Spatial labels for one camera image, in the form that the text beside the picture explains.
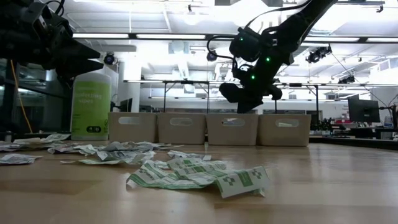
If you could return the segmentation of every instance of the beige plastic bin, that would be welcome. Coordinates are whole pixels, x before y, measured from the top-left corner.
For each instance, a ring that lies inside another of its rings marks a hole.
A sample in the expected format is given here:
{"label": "beige plastic bin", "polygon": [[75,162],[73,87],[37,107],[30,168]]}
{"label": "beige plastic bin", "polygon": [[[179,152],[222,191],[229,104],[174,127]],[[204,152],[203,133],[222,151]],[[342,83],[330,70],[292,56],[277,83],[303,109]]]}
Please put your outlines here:
{"label": "beige plastic bin", "polygon": [[307,146],[311,115],[265,114],[259,117],[258,138],[262,146]]}
{"label": "beige plastic bin", "polygon": [[157,115],[159,142],[171,144],[204,144],[204,114],[161,113]]}
{"label": "beige plastic bin", "polygon": [[255,146],[257,114],[208,114],[207,133],[211,145]]}
{"label": "beige plastic bin", "polygon": [[156,114],[110,112],[110,141],[156,142]]}

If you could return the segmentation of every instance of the wooden table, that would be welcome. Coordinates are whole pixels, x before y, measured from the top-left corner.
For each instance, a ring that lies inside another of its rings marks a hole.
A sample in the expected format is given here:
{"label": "wooden table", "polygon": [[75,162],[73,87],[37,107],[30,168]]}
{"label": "wooden table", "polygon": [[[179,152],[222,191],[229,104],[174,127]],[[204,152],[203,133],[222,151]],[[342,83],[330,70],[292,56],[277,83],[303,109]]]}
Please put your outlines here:
{"label": "wooden table", "polygon": [[[204,146],[179,150],[204,153]],[[1,223],[278,223],[398,222],[398,154],[311,144],[308,148],[216,147],[228,168],[266,167],[267,197],[222,199],[217,188],[162,190],[126,179],[136,166],[61,165],[83,156],[44,155],[32,165],[0,167]],[[166,161],[159,152],[155,159]]]}

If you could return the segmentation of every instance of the product label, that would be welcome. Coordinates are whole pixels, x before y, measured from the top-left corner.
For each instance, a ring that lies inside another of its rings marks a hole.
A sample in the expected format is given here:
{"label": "product label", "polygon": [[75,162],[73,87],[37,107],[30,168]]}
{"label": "product label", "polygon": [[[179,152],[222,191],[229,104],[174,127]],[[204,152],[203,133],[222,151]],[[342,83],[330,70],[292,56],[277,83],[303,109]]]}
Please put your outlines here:
{"label": "product label", "polygon": [[111,85],[77,82],[73,92],[72,134],[107,135],[108,113],[111,110]]}

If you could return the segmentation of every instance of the white plastic bottle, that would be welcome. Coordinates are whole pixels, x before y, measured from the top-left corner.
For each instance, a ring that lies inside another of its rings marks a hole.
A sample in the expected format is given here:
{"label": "white plastic bottle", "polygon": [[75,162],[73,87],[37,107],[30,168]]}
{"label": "white plastic bottle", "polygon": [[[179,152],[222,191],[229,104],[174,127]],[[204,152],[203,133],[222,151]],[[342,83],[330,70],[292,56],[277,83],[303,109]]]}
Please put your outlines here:
{"label": "white plastic bottle", "polygon": [[110,109],[111,77],[97,72],[77,76],[73,84],[71,139],[108,140]]}

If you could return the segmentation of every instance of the orange cable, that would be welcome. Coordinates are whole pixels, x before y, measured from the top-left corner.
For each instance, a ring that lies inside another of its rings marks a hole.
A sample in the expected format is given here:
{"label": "orange cable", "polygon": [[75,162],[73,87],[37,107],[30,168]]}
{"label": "orange cable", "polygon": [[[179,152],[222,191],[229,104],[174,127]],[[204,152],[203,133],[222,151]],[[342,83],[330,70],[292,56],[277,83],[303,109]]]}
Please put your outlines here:
{"label": "orange cable", "polygon": [[[17,88],[17,90],[18,90],[18,89],[19,89],[19,88],[18,88],[18,81],[17,81],[17,76],[16,76],[16,74],[15,74],[14,62],[13,62],[12,60],[11,60],[11,68],[12,68],[12,75],[14,76],[15,86],[16,86],[16,88]],[[33,133],[32,127],[30,126],[29,119],[27,119],[27,116],[26,116],[26,113],[25,113],[24,104],[22,103],[22,97],[21,97],[21,95],[19,94],[19,91],[18,91],[18,98],[19,98],[19,103],[21,104],[22,113],[24,114],[26,123],[27,123],[27,125],[28,125],[28,127],[29,127],[29,131],[30,131],[30,133]]]}

